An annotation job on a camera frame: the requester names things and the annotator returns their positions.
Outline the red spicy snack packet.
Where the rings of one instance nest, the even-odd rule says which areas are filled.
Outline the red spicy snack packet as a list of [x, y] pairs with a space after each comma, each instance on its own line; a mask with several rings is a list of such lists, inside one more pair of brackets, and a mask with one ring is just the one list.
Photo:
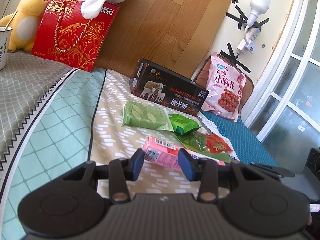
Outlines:
[[233, 150], [229, 145], [216, 134], [206, 134], [206, 147], [212, 154], [231, 153]]

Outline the dark green pea snack bag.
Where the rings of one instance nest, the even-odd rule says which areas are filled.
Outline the dark green pea snack bag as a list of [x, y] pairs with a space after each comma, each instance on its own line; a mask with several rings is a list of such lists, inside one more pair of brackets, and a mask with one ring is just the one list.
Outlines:
[[232, 161], [230, 156], [228, 155], [229, 153], [210, 153], [208, 148], [206, 147], [206, 134], [204, 133], [191, 132], [185, 135], [175, 133], [175, 137], [185, 148], [193, 152], [223, 161], [224, 163], [230, 163]]

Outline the pink candy box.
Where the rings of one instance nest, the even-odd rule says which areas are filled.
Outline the pink candy box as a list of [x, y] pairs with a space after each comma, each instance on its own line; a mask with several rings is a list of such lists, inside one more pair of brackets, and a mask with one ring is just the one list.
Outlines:
[[181, 171], [178, 164], [180, 149], [182, 147], [152, 136], [147, 137], [142, 148], [145, 160], [178, 171]]

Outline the bright green snack pack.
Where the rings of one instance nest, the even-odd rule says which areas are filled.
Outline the bright green snack pack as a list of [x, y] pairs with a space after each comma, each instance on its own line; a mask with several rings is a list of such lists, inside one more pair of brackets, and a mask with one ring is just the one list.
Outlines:
[[174, 132], [180, 135], [195, 132], [201, 128], [198, 122], [179, 114], [169, 114], [169, 119]]

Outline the pale green pastry pack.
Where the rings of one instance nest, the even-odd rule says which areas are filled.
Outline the pale green pastry pack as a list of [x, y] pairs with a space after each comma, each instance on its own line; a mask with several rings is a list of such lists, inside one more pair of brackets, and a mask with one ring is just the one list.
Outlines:
[[166, 109], [134, 101], [124, 105], [122, 126], [174, 131]]

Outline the blue mesh mat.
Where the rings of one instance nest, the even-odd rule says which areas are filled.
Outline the blue mesh mat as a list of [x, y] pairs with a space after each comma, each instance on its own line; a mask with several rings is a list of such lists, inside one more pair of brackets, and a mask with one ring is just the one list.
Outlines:
[[200, 114], [205, 117], [205, 120], [213, 122], [220, 134], [231, 142], [237, 157], [243, 163], [278, 166], [262, 143], [243, 124], [240, 116], [238, 116], [237, 122], [233, 122], [211, 112], [200, 111], [199, 117]]

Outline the patterned bed sheet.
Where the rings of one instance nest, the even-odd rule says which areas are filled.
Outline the patterned bed sheet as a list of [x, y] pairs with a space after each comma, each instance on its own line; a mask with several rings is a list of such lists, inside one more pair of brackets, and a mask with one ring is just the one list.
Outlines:
[[1, 70], [1, 239], [21, 239], [20, 201], [84, 161], [129, 158], [148, 137], [179, 145], [172, 132], [124, 126], [140, 102], [113, 70], [78, 70], [16, 52]]

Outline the pink fried twist snack bag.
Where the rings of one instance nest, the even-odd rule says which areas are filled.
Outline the pink fried twist snack bag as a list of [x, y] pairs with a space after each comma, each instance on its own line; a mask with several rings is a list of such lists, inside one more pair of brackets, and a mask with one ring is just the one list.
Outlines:
[[201, 110], [211, 112], [227, 120], [237, 122], [246, 76], [217, 53], [208, 62], [208, 95]]

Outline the black open storage box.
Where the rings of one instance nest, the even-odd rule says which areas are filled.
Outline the black open storage box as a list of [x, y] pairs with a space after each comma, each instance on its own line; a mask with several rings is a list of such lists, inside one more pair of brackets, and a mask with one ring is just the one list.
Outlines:
[[209, 92], [194, 81], [159, 64], [140, 58], [130, 80], [139, 98], [196, 116]]

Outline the white power strip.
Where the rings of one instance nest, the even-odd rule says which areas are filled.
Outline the white power strip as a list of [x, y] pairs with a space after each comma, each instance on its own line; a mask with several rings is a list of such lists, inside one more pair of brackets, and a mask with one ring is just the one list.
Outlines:
[[254, 44], [255, 39], [259, 36], [261, 28], [249, 27], [245, 26], [244, 29], [244, 38], [238, 44], [237, 50], [240, 54], [245, 54], [249, 52], [253, 54], [256, 49], [256, 45]]

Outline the red biscuit gift box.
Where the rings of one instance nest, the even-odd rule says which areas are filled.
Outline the red biscuit gift box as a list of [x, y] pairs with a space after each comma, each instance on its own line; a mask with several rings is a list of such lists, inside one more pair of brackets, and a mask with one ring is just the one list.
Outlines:
[[49, 0], [31, 54], [91, 72], [119, 7], [105, 3], [87, 20], [80, 8], [85, 0]]

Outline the wooden headboard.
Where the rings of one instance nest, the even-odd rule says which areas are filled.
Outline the wooden headboard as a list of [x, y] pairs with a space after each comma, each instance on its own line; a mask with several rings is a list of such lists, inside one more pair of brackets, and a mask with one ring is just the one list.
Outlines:
[[125, 0], [95, 67], [131, 76], [140, 58], [191, 77], [210, 50], [231, 0]]

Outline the white bulb lamp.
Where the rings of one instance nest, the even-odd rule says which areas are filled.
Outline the white bulb lamp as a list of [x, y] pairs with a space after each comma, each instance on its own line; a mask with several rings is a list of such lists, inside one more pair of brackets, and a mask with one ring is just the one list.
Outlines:
[[271, 0], [251, 0], [251, 12], [248, 16], [246, 24], [251, 27], [255, 23], [259, 15], [263, 15], [268, 11], [270, 4]]

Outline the yellow duck plush toy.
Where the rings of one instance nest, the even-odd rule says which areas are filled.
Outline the yellow duck plush toy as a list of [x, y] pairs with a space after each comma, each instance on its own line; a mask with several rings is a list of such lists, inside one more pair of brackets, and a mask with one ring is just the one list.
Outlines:
[[[18, 11], [9, 27], [12, 27], [9, 52], [23, 50], [31, 52], [35, 42], [37, 30], [49, 0], [20, 0]], [[1, 19], [1, 26], [6, 26], [12, 14]]]

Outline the white window frame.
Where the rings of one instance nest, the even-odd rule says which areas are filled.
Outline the white window frame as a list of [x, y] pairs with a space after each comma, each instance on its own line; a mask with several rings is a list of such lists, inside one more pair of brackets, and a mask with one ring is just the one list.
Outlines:
[[290, 42], [277, 70], [245, 124], [260, 142], [272, 132], [319, 131], [315, 96], [310, 82], [319, 77], [319, 0], [303, 0]]

